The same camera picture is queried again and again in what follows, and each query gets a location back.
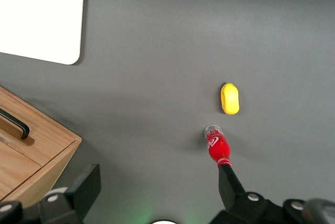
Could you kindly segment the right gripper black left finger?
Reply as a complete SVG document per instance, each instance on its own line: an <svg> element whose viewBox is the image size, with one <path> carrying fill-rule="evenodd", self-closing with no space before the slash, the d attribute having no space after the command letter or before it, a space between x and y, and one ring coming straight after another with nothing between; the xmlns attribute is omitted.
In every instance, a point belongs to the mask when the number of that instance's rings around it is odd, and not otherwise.
<svg viewBox="0 0 335 224"><path fill-rule="evenodd" d="M83 223L100 192L100 165L90 164L69 187L53 189L40 201L41 223Z"/></svg>

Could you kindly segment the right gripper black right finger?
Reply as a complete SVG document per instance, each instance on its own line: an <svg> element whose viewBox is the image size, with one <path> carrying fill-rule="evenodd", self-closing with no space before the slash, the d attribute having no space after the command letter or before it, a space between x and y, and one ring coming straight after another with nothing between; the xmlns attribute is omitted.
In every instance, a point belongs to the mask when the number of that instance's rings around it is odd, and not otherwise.
<svg viewBox="0 0 335 224"><path fill-rule="evenodd" d="M219 193L225 209L211 223L288 223L283 208L244 190L228 164L219 167Z"/></svg>

